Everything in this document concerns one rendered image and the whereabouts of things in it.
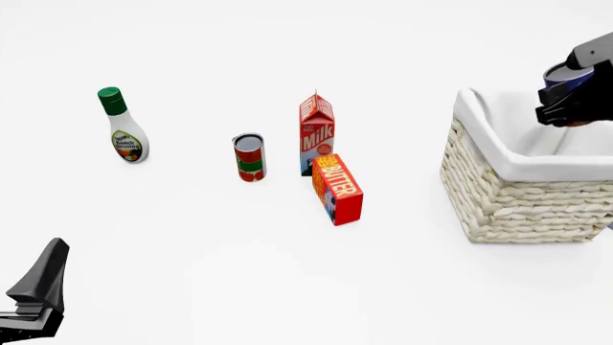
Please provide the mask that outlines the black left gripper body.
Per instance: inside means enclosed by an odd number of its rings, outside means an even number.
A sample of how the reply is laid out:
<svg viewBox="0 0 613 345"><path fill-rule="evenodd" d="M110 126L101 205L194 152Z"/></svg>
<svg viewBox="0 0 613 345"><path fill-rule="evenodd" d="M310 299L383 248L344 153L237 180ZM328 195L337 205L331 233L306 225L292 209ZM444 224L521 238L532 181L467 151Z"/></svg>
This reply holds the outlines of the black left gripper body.
<svg viewBox="0 0 613 345"><path fill-rule="evenodd" d="M63 320L62 312L42 303L17 303L14 312L0 312L0 340L54 337Z"/></svg>

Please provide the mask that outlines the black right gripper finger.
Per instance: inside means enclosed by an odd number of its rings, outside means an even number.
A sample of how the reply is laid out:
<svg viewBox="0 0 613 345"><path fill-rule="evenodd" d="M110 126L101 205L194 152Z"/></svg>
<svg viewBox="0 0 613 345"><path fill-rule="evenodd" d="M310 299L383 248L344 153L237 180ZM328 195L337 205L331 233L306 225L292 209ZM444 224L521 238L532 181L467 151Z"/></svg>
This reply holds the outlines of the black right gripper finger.
<svg viewBox="0 0 613 345"><path fill-rule="evenodd" d="M537 121L555 127L613 121L613 64L607 60L592 68L592 77L572 90L563 84L540 89Z"/></svg>

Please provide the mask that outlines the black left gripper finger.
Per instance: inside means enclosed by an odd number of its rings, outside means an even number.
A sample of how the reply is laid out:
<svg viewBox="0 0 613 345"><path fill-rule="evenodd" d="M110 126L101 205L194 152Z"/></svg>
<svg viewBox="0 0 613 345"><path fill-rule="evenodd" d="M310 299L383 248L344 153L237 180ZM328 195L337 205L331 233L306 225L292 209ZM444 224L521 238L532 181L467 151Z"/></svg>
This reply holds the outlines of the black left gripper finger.
<svg viewBox="0 0 613 345"><path fill-rule="evenodd" d="M6 295L17 303L42 304L64 313L63 278L70 246L53 238L35 264Z"/></svg>

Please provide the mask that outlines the blue alphabet soup can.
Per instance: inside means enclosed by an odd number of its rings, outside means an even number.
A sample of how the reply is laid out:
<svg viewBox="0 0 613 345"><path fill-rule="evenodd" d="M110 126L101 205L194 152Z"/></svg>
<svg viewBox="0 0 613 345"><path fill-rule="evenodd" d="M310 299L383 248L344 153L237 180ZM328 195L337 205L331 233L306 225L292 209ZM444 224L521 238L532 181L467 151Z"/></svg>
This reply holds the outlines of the blue alphabet soup can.
<svg viewBox="0 0 613 345"><path fill-rule="evenodd" d="M592 67L572 70L568 68L564 62L561 62L545 71L543 74L543 79L546 88L563 84L572 90L586 80L589 80L593 74L594 68Z"/></svg>

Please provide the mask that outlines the wicker basket with white lining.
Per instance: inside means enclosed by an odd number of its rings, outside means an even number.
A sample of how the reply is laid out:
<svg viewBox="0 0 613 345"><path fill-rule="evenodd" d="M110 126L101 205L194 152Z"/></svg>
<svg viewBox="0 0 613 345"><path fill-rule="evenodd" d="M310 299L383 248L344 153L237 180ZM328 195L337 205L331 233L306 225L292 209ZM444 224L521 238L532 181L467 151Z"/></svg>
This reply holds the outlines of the wicker basket with white lining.
<svg viewBox="0 0 613 345"><path fill-rule="evenodd" d="M457 94L441 179L470 241L586 242L613 228L613 123L542 126L536 103Z"/></svg>

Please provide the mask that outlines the ranch dressing bottle green cap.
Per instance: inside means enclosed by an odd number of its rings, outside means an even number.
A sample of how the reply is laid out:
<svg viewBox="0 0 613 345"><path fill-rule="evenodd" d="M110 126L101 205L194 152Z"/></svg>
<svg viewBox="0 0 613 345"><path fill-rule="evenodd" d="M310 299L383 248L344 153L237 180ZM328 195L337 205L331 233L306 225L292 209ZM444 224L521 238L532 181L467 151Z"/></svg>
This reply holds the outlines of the ranch dressing bottle green cap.
<svg viewBox="0 0 613 345"><path fill-rule="evenodd" d="M149 152L148 138L131 117L120 89L102 88L98 91L98 97L110 122L110 140L115 151L127 163L146 160Z"/></svg>

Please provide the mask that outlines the red green tomato sauce can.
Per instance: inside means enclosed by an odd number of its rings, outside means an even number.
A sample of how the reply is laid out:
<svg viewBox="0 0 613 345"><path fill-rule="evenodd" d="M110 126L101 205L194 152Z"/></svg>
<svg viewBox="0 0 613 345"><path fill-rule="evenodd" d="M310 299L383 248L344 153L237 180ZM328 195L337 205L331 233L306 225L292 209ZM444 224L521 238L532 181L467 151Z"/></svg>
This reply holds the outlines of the red green tomato sauce can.
<svg viewBox="0 0 613 345"><path fill-rule="evenodd" d="M233 139L238 174L246 182L263 180L266 175L263 138L257 133L244 133Z"/></svg>

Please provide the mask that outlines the red orange butter box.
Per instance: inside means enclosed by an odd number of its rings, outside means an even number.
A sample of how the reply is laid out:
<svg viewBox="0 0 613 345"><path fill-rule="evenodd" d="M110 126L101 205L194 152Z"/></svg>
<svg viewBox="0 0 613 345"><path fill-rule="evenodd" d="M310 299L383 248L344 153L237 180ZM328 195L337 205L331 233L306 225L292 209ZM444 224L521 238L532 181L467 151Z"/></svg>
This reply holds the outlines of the red orange butter box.
<svg viewBox="0 0 613 345"><path fill-rule="evenodd" d="M338 154L315 158L312 185L334 226L360 219L363 192Z"/></svg>

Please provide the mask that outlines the red white milk carton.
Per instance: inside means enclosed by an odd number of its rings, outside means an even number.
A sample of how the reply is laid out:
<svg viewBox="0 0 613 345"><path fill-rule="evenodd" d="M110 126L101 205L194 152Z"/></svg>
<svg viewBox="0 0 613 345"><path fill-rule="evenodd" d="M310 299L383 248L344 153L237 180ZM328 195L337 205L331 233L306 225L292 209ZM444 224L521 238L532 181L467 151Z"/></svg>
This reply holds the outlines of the red white milk carton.
<svg viewBox="0 0 613 345"><path fill-rule="evenodd" d="M301 176L312 176L316 157L333 154L335 120L332 105L315 93L299 108Z"/></svg>

